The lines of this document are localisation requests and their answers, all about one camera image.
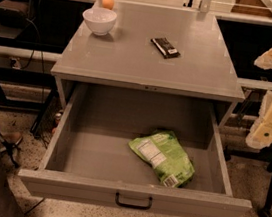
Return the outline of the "green rice chip bag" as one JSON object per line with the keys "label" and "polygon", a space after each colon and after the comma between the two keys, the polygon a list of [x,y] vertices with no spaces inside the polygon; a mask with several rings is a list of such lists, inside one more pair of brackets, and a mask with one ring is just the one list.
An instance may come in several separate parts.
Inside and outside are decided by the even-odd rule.
{"label": "green rice chip bag", "polygon": [[129,141],[130,149],[150,165],[160,184],[168,188],[184,187],[195,174],[194,165],[171,130]]}

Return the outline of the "grey cabinet counter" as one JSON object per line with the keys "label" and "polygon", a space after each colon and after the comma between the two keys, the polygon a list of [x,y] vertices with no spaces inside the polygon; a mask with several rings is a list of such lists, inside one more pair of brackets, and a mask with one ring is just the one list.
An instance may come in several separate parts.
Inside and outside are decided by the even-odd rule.
{"label": "grey cabinet counter", "polygon": [[[244,100],[216,16],[119,0],[117,23],[98,37],[82,24],[51,70],[60,97],[67,80],[229,102]],[[167,38],[180,57],[164,59],[151,42]]]}

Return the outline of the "open grey drawer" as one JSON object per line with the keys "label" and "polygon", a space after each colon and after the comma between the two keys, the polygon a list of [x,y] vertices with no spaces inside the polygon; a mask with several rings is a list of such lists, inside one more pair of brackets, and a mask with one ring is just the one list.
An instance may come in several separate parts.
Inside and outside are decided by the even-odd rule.
{"label": "open grey drawer", "polygon": [[[240,217],[251,202],[232,194],[212,104],[169,94],[79,84],[37,170],[20,170],[32,195],[117,206],[115,194],[152,198],[151,213]],[[176,134],[195,165],[185,187],[167,188],[130,149],[158,130]]]}

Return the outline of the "black snack bar packet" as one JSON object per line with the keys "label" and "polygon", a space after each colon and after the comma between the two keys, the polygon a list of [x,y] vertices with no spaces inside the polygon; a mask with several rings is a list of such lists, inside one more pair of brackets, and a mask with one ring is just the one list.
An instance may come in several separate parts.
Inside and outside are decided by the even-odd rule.
{"label": "black snack bar packet", "polygon": [[154,44],[157,50],[161,52],[164,59],[177,58],[181,56],[178,50],[173,45],[171,45],[167,38],[154,37],[151,39],[151,42]]}

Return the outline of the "orange fruit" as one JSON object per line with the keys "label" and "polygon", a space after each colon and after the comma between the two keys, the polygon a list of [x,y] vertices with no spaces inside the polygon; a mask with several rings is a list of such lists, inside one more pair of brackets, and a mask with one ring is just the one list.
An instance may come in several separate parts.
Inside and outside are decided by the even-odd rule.
{"label": "orange fruit", "polygon": [[114,7],[114,0],[102,0],[102,7],[112,10]]}

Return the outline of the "white bowl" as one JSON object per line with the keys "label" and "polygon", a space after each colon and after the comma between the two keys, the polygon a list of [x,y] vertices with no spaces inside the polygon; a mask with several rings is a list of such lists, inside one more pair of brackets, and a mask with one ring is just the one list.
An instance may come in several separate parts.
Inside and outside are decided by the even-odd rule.
{"label": "white bowl", "polygon": [[113,10],[92,7],[83,12],[85,25],[98,36],[107,35],[116,24],[117,14]]}

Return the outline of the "dark box on shelf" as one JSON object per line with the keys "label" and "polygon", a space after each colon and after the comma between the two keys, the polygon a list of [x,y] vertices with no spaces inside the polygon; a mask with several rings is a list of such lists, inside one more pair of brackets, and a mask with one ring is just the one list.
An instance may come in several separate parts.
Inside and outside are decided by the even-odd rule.
{"label": "dark box on shelf", "polygon": [[28,18],[27,2],[3,0],[0,2],[0,24],[6,27],[23,28]]}

